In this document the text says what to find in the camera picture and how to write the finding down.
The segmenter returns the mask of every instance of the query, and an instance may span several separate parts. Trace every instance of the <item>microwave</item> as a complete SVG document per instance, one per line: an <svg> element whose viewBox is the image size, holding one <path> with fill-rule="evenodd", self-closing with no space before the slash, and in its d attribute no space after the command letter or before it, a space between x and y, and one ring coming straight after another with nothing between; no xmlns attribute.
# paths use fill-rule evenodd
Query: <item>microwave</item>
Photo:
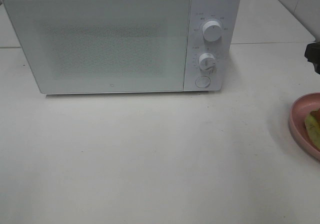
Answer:
<svg viewBox="0 0 320 224"><path fill-rule="evenodd" d="M240 0L2 0L44 94L216 91Z"/></svg>

